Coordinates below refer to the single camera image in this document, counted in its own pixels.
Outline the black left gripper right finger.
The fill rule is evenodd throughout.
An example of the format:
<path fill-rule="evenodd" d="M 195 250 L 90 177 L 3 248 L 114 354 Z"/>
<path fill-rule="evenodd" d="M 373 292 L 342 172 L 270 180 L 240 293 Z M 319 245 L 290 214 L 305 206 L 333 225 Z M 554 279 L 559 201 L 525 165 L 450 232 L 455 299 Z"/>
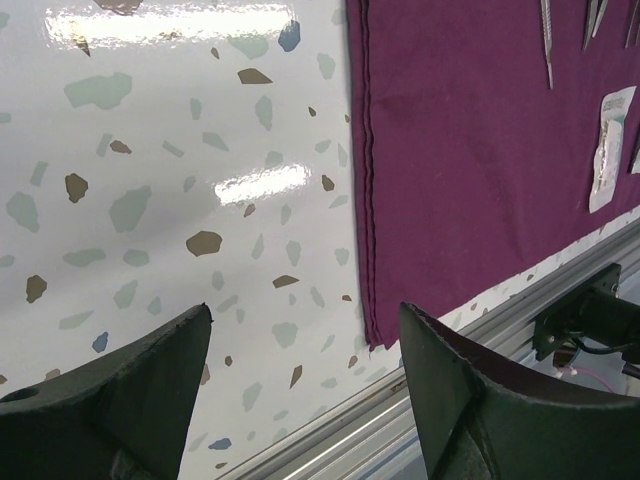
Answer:
<path fill-rule="evenodd" d="M 429 478 L 638 478 L 637 398 L 537 372 L 413 304 L 399 331 Z"/>

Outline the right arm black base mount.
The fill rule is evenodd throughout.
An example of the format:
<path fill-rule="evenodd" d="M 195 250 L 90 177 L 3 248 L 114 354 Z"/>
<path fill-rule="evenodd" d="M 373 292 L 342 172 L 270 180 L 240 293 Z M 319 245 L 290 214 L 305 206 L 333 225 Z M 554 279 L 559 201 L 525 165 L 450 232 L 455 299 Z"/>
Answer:
<path fill-rule="evenodd" d="M 612 263 L 536 315 L 538 361 L 570 342 L 592 355 L 620 353 L 625 362 L 639 362 L 639 306 L 617 296 L 620 275 Z"/>

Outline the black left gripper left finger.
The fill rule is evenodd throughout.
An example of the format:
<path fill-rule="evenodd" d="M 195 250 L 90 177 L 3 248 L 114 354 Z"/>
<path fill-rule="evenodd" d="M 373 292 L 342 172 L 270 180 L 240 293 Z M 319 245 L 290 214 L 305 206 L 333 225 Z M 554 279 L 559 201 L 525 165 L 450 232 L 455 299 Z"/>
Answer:
<path fill-rule="evenodd" d="M 1 399 L 4 479 L 175 479 L 204 363 L 210 309 Z"/>

